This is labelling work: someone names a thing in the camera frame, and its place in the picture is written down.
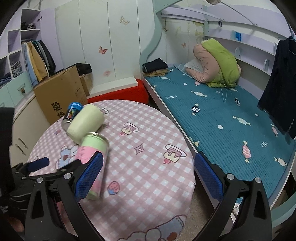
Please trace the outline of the person's hand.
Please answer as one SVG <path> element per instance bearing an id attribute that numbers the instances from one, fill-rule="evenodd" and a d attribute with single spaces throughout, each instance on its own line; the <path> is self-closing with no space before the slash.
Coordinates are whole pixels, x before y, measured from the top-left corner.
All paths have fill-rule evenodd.
<path id="1" fill-rule="evenodd" d="M 24 226 L 20 220 L 10 217 L 8 218 L 8 221 L 16 232 L 20 233 L 24 231 Z"/>

